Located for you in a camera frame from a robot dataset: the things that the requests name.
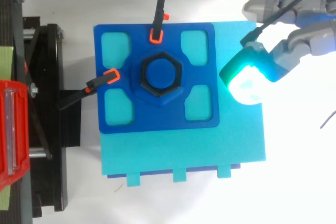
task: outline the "orange clip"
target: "orange clip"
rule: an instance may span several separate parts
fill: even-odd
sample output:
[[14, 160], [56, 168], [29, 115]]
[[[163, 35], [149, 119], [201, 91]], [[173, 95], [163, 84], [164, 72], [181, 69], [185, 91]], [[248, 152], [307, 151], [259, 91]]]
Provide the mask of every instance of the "orange clip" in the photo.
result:
[[169, 14], [163, 14], [163, 20], [169, 20], [170, 19], [170, 15]]
[[151, 34], [149, 36], [149, 41], [153, 44], [161, 44], [162, 42], [162, 38], [163, 38], [163, 30], [161, 30], [161, 33], [160, 33], [160, 39], [159, 40], [155, 40], [153, 39], [153, 32], [154, 32], [154, 28], [151, 29]]
[[110, 70], [107, 70], [106, 72], [104, 72], [104, 75], [105, 75], [105, 74], [108, 74], [108, 73], [111, 73], [111, 72], [114, 72], [115, 75], [116, 75], [117, 77], [115, 77], [113, 80], [110, 80], [110, 81], [108, 82], [108, 84], [112, 84], [112, 83], [114, 83], [114, 82], [120, 80], [120, 74], [119, 74], [119, 71], [118, 71], [117, 69], [115, 69], [115, 68], [112, 68], [112, 69], [110, 69]]

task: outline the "green surface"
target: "green surface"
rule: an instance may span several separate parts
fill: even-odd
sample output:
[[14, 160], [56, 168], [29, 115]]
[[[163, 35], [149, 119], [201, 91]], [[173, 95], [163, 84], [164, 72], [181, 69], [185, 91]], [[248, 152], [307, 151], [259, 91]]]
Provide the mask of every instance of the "green surface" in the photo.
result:
[[0, 47], [0, 80], [10, 80], [12, 61], [13, 47]]
[[[12, 74], [13, 47], [0, 47], [0, 80], [10, 80]], [[0, 210], [8, 210], [11, 187], [0, 192]]]
[[10, 186], [7, 186], [0, 192], [0, 211], [8, 211], [9, 209], [10, 188]]

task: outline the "robotic hand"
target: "robotic hand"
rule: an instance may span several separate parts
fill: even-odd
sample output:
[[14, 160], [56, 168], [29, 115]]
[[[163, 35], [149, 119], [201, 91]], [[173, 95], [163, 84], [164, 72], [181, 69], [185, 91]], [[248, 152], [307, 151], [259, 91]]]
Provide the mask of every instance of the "robotic hand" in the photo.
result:
[[[246, 67], [250, 73], [252, 68], [258, 69], [269, 81], [276, 82], [296, 67], [301, 57], [308, 54], [322, 56], [336, 51], [336, 0], [249, 0], [243, 7], [243, 14], [249, 21], [263, 25], [242, 39], [240, 43], [244, 48], [219, 74], [232, 95], [241, 103], [260, 102], [255, 92], [256, 87], [257, 90], [260, 87], [251, 83], [247, 85], [241, 77]], [[268, 25], [277, 22], [294, 24], [300, 29], [293, 31], [286, 40], [267, 52], [255, 40]], [[240, 85], [240, 89], [232, 88], [233, 83], [235, 86]], [[242, 102], [242, 93], [249, 98], [247, 103]]]
[[[293, 0], [250, 0], [243, 7], [244, 16], [264, 23]], [[274, 62], [291, 71], [300, 58], [321, 56], [336, 51], [336, 0], [302, 0], [276, 22], [295, 24], [298, 29], [282, 40], [271, 52]]]

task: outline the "metal rod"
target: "metal rod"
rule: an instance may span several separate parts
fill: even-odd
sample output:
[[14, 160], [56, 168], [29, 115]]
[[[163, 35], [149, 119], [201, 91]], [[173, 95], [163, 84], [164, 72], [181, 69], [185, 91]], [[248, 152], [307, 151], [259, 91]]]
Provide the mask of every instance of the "metal rod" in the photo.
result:
[[46, 152], [42, 147], [29, 148], [29, 158], [47, 157]]
[[35, 33], [35, 29], [24, 29], [23, 40], [32, 40]]

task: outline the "white background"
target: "white background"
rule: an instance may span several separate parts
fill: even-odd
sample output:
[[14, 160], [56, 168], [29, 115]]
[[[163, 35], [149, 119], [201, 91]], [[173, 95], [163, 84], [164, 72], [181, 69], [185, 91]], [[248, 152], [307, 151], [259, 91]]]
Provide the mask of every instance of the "white background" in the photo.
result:
[[[245, 20], [248, 0], [166, 0], [170, 22]], [[26, 0], [25, 16], [41, 16], [65, 31], [65, 87], [83, 88], [95, 77], [93, 26], [150, 23], [156, 0]], [[270, 50], [292, 26], [269, 27], [260, 41]], [[216, 172], [125, 178], [101, 175], [97, 99], [83, 101], [81, 145], [67, 149], [69, 205], [43, 208], [34, 224], [53, 223], [336, 223], [336, 57], [305, 57], [269, 90], [264, 103], [267, 161], [243, 164], [231, 179]]]

